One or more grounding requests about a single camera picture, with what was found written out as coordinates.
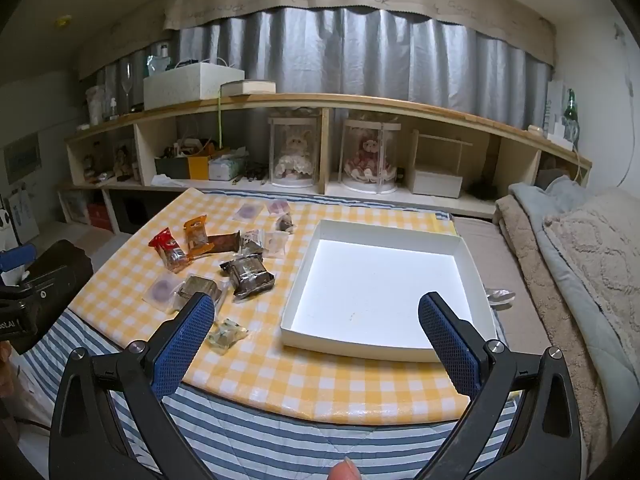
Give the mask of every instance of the red box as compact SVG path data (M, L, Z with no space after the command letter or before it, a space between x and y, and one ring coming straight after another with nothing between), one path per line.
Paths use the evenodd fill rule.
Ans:
M89 222L92 226L107 229L113 233L107 206L104 204L88 204L86 208L89 212Z

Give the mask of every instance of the wine glass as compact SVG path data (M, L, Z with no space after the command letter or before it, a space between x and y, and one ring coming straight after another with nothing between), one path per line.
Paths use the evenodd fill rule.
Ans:
M130 104L129 104L129 93L133 88L133 65L129 56L123 57L120 61L120 84L122 85L122 89L124 90L125 95L127 96L127 110L126 113L129 113Z

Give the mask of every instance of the metal screw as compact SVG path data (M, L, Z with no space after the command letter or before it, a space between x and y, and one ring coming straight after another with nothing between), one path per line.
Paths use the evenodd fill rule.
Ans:
M79 361L86 355L86 350L84 348L75 348L71 351L71 358Z
M553 359L561 359L562 358L562 350L559 348L556 348L555 346L551 346L548 349L549 355L553 358Z
M501 354L502 352L504 352L504 344L497 339L492 339L491 341L489 341L487 343L487 347L489 351L494 354Z
M140 340L130 343L130 345L127 347L127 350L129 350L129 352L131 352L132 354L139 354L144 349L145 342Z

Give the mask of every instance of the wall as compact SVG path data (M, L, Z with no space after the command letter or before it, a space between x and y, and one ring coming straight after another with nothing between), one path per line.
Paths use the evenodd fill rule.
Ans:
M627 82L640 92L640 48L613 6L559 23L557 30L555 78L576 93L578 148L593 161L588 187L598 191L616 186L632 156L634 129L640 129L639 97L630 102ZM640 197L640 145L620 187Z
M23 136L38 132L42 167L23 181L39 224L63 219L56 186L69 180L65 137L82 117L82 95L71 72L49 72L0 86L0 194L5 199L20 181L7 182L2 148Z

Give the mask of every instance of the blue object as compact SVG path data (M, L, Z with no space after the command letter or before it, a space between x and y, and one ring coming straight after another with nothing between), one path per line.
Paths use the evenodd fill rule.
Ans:
M418 320L456 391L473 400L481 389L480 365L428 294L420 298Z
M33 244L21 245L15 249L0 252L0 272L30 264L36 259L36 247Z
M151 389L158 399L178 389L213 320L213 301L204 294L156 359Z

